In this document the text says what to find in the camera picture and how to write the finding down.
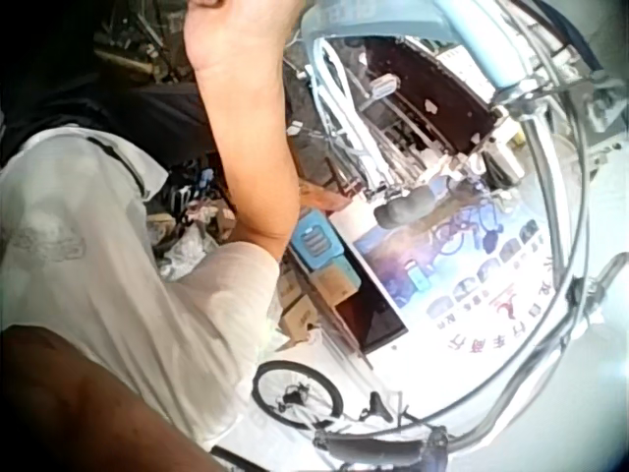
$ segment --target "metal rod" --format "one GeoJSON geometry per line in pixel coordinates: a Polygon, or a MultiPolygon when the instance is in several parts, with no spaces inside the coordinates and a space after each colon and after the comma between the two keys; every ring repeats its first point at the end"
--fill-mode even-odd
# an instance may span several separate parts
{"type": "Polygon", "coordinates": [[[566,196],[561,165],[557,157],[552,137],[542,123],[539,114],[522,122],[522,130],[527,137],[531,156],[535,164],[543,203],[548,215],[550,229],[550,250],[553,259],[553,285],[556,289],[569,257],[571,243],[570,207],[566,196]]]}

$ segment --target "person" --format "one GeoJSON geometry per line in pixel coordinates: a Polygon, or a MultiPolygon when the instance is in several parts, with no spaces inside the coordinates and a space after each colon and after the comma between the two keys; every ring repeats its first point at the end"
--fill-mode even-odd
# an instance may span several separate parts
{"type": "MultiPolygon", "coordinates": [[[[112,132],[122,123],[116,107],[139,102],[111,105],[84,76],[61,84],[51,79],[62,69],[55,63],[45,74],[25,75],[44,66],[23,55],[5,69],[3,411],[66,469],[213,470],[205,452],[244,415],[278,261],[299,213],[282,54],[302,8],[301,0],[189,2],[184,37],[193,87],[238,221],[228,244],[174,283],[158,275],[143,205],[167,172],[137,146],[150,136],[146,128],[112,132]],[[18,89],[23,84],[31,93],[18,89]],[[45,99],[35,100],[40,91],[45,99]]],[[[90,41],[66,46],[91,54],[90,41]]],[[[68,60],[65,51],[60,60],[68,60]]],[[[162,132],[185,138],[192,121],[184,114],[178,125],[176,113],[155,121],[156,110],[172,108],[156,98],[160,92],[151,94],[153,108],[144,117],[136,110],[134,120],[156,123],[157,143],[162,132]]],[[[190,144],[161,142],[169,152],[190,144]]],[[[156,152],[163,156],[163,148],[156,152]]]]}

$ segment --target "white t-shirt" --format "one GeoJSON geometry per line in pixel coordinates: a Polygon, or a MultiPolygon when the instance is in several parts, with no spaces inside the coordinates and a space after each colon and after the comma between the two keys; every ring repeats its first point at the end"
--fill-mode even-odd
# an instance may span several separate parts
{"type": "Polygon", "coordinates": [[[251,396],[278,263],[232,243],[163,282],[139,187],[90,136],[134,169],[145,199],[166,179],[110,134],[67,126],[32,137],[0,174],[2,329],[56,332],[210,449],[251,396]]]}

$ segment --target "white bicycle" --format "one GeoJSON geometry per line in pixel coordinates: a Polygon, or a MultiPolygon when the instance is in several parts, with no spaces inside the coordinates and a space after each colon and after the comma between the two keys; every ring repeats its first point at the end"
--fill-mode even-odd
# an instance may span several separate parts
{"type": "MultiPolygon", "coordinates": [[[[566,78],[551,57],[552,51],[543,34],[530,28],[527,18],[513,2],[506,0],[321,0],[303,16],[301,36],[311,63],[314,103],[323,123],[323,137],[330,142],[340,167],[363,181],[367,199],[374,204],[384,203],[379,207],[382,209],[375,211],[382,226],[405,224],[421,216],[419,213],[431,210],[432,206],[426,204],[430,197],[426,190],[429,178],[459,171],[459,177],[476,176],[478,179],[483,172],[474,168],[472,159],[448,154],[443,147],[432,149],[435,153],[441,152],[437,161],[445,162],[444,165],[437,163],[436,172],[423,168],[420,159],[414,162],[409,155],[400,155],[399,147],[391,148],[390,139],[372,126],[360,109],[357,110],[356,91],[350,86],[356,81],[331,47],[327,40],[330,36],[397,36],[403,41],[411,36],[438,44],[463,44],[495,89],[492,103],[508,110],[526,135],[542,188],[552,253],[554,295],[527,341],[479,387],[427,418],[415,418],[404,410],[395,418],[373,394],[370,406],[356,422],[362,424],[377,416],[390,422],[390,428],[360,434],[332,431],[341,424],[346,425],[348,418],[343,417],[342,397],[330,380],[295,363],[280,361],[260,366],[254,388],[257,404],[285,425],[313,431],[314,445],[348,467],[360,463],[425,472],[444,471],[449,455],[494,438],[531,403],[535,397],[531,392],[539,392],[549,382],[575,329],[588,327],[590,317],[599,309],[610,283],[629,263],[629,253],[619,254],[598,277],[589,277],[588,201],[595,169],[587,156],[584,122],[587,119],[593,128],[599,129],[613,121],[627,103],[619,92],[624,85],[607,79],[600,71],[587,78],[566,78]],[[525,48],[535,53],[540,66],[536,72],[530,55],[523,52],[525,48]],[[586,98],[585,117],[579,116],[571,93],[575,84],[584,81],[594,82],[596,89],[586,98]],[[563,117],[577,150],[580,198],[574,231],[551,125],[546,119],[548,109],[563,117]],[[585,255],[583,275],[575,277],[579,251],[585,255]],[[482,392],[531,347],[530,343],[546,324],[557,301],[564,298],[567,313],[536,343],[484,419],[463,435],[449,434],[447,426],[442,424],[445,415],[482,392]],[[281,381],[295,376],[298,376],[296,380],[281,381]],[[416,430],[418,436],[412,441],[380,439],[411,430],[416,430]]],[[[585,57],[586,53],[582,51],[581,55],[585,57]]],[[[397,86],[393,85],[395,87],[388,91],[366,92],[371,95],[368,101],[386,99],[387,94],[396,91],[397,86]]],[[[413,131],[423,133],[421,129],[413,131]]],[[[521,169],[511,164],[493,160],[484,171],[521,176],[521,169]]]]}

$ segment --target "black pants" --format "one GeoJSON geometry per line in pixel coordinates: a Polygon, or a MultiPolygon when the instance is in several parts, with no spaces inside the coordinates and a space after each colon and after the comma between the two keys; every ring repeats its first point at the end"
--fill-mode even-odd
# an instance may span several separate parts
{"type": "Polygon", "coordinates": [[[1,59],[0,167],[35,133],[70,123],[125,138],[167,168],[216,151],[196,84],[112,90],[102,82],[92,39],[111,4],[20,1],[0,14],[0,30],[18,31],[1,59]]]}

